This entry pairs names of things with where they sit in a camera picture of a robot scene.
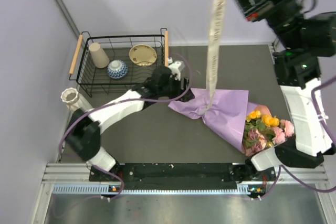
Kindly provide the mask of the cream printed ribbon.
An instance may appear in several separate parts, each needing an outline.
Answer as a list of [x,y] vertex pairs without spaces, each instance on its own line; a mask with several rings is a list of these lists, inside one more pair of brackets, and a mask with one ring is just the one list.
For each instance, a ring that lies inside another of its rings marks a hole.
[[206,107],[201,112],[202,114],[205,114],[205,112],[210,109],[214,100],[218,77],[219,47],[223,33],[223,21],[226,5],[226,0],[210,0],[210,2],[212,6],[209,13],[206,63],[206,97],[209,100],[206,102]]

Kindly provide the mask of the purple wrapping paper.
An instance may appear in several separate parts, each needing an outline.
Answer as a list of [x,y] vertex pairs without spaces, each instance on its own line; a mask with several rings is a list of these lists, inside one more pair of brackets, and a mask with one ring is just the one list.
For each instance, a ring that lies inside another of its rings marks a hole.
[[216,90],[208,110],[205,110],[209,103],[208,91],[197,88],[191,91],[195,98],[188,102],[172,101],[169,108],[193,120],[201,118],[206,126],[241,152],[246,116],[254,110],[270,114],[265,105],[248,101],[247,90]]

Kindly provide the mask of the mixed flower bouquet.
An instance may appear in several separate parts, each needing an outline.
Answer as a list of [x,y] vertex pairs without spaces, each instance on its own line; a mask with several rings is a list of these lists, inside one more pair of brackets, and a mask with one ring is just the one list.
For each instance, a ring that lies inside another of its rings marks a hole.
[[245,120],[242,151],[247,157],[251,157],[294,136],[295,128],[290,121],[253,110]]

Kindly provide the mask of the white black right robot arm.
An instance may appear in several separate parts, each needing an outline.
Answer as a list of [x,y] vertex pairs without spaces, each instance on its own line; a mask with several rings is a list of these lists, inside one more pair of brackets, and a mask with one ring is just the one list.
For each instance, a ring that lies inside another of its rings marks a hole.
[[274,70],[295,135],[250,159],[245,174],[258,179],[268,168],[315,168],[333,154],[320,96],[318,59],[335,55],[335,12],[305,18],[299,0],[235,0],[249,22],[266,20],[284,49],[274,52]]

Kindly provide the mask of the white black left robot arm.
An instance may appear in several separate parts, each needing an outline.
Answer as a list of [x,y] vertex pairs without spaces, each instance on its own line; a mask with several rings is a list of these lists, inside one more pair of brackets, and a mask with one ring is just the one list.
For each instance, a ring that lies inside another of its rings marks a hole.
[[87,112],[77,109],[62,137],[81,158],[101,171],[107,180],[119,174],[118,162],[101,146],[101,134],[124,117],[140,112],[155,103],[190,100],[190,79],[181,78],[188,68],[186,62],[170,61],[168,66],[156,68],[143,83],[137,84],[124,95]]

